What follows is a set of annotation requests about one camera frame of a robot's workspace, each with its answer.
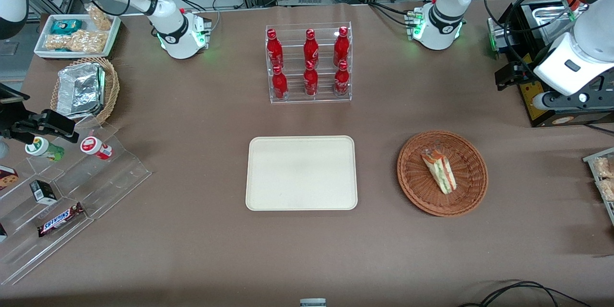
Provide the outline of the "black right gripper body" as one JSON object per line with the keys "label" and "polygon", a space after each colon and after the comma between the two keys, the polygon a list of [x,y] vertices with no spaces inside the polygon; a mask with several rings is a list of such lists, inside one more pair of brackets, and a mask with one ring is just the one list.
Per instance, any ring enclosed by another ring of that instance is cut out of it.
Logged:
{"label": "black right gripper body", "polygon": [[46,135],[42,126],[46,117],[46,110],[35,113],[23,107],[2,107],[0,111],[1,136],[22,143],[33,143],[35,136]]}

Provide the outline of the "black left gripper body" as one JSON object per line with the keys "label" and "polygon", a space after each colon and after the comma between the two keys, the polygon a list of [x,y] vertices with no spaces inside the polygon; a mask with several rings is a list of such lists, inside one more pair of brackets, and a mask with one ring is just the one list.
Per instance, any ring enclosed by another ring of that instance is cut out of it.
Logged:
{"label": "black left gripper body", "polygon": [[533,83],[537,81],[538,78],[533,73],[531,69],[531,65],[527,64],[524,61],[513,61],[512,62],[512,84],[520,85],[524,83]]}

